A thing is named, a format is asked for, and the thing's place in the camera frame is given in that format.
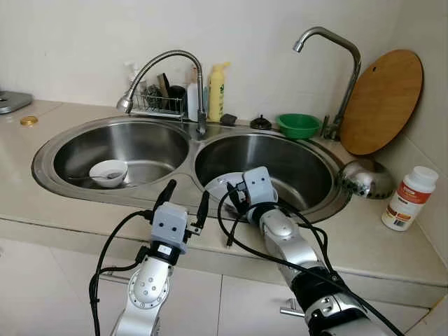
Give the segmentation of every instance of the stainless steel sink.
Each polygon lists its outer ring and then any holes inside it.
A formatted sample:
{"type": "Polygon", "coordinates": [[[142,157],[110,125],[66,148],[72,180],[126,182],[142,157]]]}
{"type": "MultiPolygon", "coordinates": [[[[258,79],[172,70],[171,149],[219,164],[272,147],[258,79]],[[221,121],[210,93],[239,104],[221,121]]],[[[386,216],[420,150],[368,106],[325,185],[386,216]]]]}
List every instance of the stainless steel sink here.
{"type": "MultiPolygon", "coordinates": [[[[35,155],[32,174],[44,188],[72,198],[152,208],[169,179],[178,184],[172,202],[195,214],[204,186],[228,172],[265,165],[281,201],[312,222],[338,212],[350,194],[335,184],[342,163],[312,141],[290,141],[276,132],[208,124],[200,136],[194,123],[145,117],[106,118],[74,127],[49,140],[35,155]],[[125,181],[103,189],[87,176],[92,165],[107,159],[129,165],[125,181]]],[[[211,199],[210,216],[216,216],[211,199]]],[[[233,218],[224,209],[224,218],[233,218]]]]}

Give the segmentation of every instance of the wooden cutting board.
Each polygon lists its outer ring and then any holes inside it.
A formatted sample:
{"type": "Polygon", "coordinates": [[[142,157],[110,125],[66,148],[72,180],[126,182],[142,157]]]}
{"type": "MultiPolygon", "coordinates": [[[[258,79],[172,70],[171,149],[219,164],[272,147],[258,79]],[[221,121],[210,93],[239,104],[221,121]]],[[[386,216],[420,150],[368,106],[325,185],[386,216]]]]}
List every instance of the wooden cutting board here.
{"type": "Polygon", "coordinates": [[[381,56],[358,79],[341,125],[341,143],[354,155],[388,144],[405,126],[420,98],[423,68],[410,50],[381,56]]]}

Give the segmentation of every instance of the wire basket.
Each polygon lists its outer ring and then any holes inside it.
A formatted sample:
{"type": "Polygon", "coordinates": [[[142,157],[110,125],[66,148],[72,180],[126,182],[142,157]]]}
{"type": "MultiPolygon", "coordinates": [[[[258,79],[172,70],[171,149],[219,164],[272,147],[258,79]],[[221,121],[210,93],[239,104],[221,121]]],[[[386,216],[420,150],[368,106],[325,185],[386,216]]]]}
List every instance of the wire basket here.
{"type": "Polygon", "coordinates": [[[174,118],[182,122],[186,109],[186,94],[182,98],[165,98],[136,93],[134,94],[134,107],[131,114],[174,118]]]}

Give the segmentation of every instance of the faucet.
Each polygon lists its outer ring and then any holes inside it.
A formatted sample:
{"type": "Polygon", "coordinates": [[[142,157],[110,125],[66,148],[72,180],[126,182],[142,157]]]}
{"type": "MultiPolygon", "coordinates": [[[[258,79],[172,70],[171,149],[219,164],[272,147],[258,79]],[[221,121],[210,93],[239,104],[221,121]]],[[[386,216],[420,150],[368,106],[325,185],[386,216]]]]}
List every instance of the faucet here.
{"type": "Polygon", "coordinates": [[[337,115],[335,116],[335,119],[333,120],[332,124],[328,125],[328,117],[325,117],[322,126],[323,129],[322,135],[324,138],[338,141],[340,139],[339,133],[342,124],[342,119],[344,118],[344,113],[347,108],[347,104],[349,103],[351,93],[353,92],[356,80],[358,79],[359,71],[361,70],[361,54],[359,53],[359,50],[356,47],[356,45],[354,45],[352,42],[323,27],[312,27],[308,29],[301,35],[298,41],[295,42],[293,49],[298,53],[300,53],[305,41],[310,36],[313,35],[321,35],[329,39],[330,41],[339,44],[340,46],[346,48],[353,56],[353,73],[350,77],[349,86],[347,87],[341,106],[339,107],[339,111],[337,112],[337,115]]]}
{"type": "Polygon", "coordinates": [[[117,102],[117,109],[119,112],[122,113],[130,113],[132,110],[133,101],[132,98],[134,96],[135,90],[137,88],[137,85],[140,83],[140,80],[145,76],[146,72],[148,72],[149,69],[154,67],[158,62],[164,60],[165,58],[171,57],[171,56],[184,56],[190,59],[196,66],[197,69],[197,127],[196,130],[201,134],[204,135],[207,131],[207,115],[204,110],[204,98],[202,96],[202,67],[197,58],[189,53],[188,51],[184,50],[170,50],[165,51],[161,53],[160,55],[154,57],[151,61],[146,63],[146,65],[141,68],[140,72],[135,76],[134,81],[132,82],[131,86],[129,87],[129,90],[126,92],[126,94],[120,98],[117,102]]]}

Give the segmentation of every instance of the green bowl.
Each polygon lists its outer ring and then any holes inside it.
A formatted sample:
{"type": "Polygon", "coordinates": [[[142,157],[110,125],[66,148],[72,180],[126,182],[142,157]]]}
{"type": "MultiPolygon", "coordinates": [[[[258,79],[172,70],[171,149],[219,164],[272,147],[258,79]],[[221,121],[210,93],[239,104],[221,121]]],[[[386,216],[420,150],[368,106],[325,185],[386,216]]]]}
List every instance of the green bowl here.
{"type": "Polygon", "coordinates": [[[289,139],[311,138],[321,128],[321,121],[308,114],[282,114],[276,117],[276,122],[280,132],[289,139]]]}

